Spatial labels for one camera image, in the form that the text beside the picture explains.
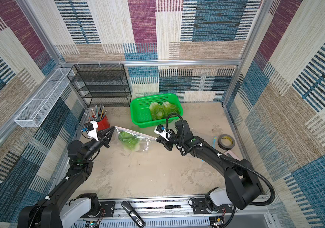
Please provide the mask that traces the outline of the pink-zip clear bag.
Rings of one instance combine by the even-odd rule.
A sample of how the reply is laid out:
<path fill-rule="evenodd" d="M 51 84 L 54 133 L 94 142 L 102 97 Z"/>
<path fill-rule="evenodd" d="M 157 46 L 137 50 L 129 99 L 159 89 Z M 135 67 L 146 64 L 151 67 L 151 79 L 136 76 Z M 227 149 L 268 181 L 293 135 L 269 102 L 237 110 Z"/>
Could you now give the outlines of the pink-zip clear bag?
<path fill-rule="evenodd" d="M 147 152 L 156 144 L 156 138 L 123 127 L 115 127 L 114 143 L 126 152 Z"/>

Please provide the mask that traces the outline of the blue-zip clear bag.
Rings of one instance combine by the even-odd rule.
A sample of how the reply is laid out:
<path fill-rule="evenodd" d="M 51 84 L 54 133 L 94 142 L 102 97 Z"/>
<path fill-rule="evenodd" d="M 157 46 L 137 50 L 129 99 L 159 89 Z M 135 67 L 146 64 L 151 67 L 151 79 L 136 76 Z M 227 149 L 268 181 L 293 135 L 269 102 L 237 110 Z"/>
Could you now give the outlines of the blue-zip clear bag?
<path fill-rule="evenodd" d="M 215 137 L 213 138 L 213 141 L 212 141 L 212 144 L 211 144 L 211 146 L 212 146 L 213 148 L 215 148 L 215 149 L 216 149 L 216 147 L 218 146 L 217 140 L 218 140 L 218 137 L 215 136 Z"/>

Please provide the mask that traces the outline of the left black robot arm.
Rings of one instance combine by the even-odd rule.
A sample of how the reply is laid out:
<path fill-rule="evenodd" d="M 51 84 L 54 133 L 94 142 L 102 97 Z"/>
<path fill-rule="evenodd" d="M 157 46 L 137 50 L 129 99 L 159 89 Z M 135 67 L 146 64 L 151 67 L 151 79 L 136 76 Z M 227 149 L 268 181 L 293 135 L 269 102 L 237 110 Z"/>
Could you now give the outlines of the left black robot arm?
<path fill-rule="evenodd" d="M 18 217 L 19 228 L 70 228 L 83 216 L 101 215 L 97 194 L 87 193 L 69 202 L 70 197 L 91 175 L 93 158 L 102 147 L 109 148 L 115 127 L 98 131 L 97 138 L 87 143 L 79 140 L 67 146 L 69 169 L 65 177 L 37 204 L 23 208 Z"/>

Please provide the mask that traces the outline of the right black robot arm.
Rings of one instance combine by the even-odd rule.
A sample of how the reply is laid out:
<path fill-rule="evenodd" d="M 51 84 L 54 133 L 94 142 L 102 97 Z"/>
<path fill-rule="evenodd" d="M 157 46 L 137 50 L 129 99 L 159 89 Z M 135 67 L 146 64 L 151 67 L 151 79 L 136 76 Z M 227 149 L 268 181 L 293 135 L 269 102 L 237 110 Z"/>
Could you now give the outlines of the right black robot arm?
<path fill-rule="evenodd" d="M 182 156 L 188 154 L 203 160 L 217 170 L 224 178 L 223 188 L 214 188 L 205 195 L 205 204 L 209 211 L 216 211 L 221 205 L 232 205 L 240 210 L 248 205 L 267 206 L 275 200 L 275 189 L 262 174 L 255 171 L 248 160 L 237 160 L 210 146 L 204 139 L 195 136 L 188 122 L 179 114 L 173 113 L 179 120 L 175 129 L 167 124 L 158 125 L 154 131 L 161 143 L 171 151 L 175 146 Z"/>

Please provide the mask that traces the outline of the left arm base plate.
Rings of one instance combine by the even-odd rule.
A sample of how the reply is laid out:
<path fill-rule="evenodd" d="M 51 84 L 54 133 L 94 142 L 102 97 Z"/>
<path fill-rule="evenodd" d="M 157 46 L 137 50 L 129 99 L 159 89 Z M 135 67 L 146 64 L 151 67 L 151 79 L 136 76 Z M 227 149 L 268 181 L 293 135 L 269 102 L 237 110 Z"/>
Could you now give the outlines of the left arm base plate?
<path fill-rule="evenodd" d="M 114 216 L 115 201 L 99 201 L 99 209 L 94 218 L 111 218 Z"/>

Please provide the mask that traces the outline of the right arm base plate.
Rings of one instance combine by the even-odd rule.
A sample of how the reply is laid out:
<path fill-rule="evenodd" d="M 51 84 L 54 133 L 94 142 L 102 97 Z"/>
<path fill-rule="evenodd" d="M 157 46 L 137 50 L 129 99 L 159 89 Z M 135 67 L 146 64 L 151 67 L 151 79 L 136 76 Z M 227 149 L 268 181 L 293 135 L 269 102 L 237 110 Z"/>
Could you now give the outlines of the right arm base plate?
<path fill-rule="evenodd" d="M 226 214 L 233 212 L 233 206 L 231 205 L 214 206 L 212 203 L 207 203 L 203 198 L 190 198 L 188 204 L 192 207 L 194 214 Z"/>

